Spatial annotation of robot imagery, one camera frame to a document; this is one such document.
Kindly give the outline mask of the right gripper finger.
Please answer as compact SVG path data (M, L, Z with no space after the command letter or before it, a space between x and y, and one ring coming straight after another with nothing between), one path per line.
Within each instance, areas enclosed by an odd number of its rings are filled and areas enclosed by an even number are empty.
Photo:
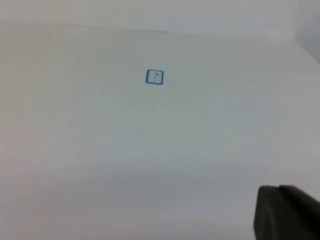
M293 185L263 185L253 229L257 240L318 240L320 202Z

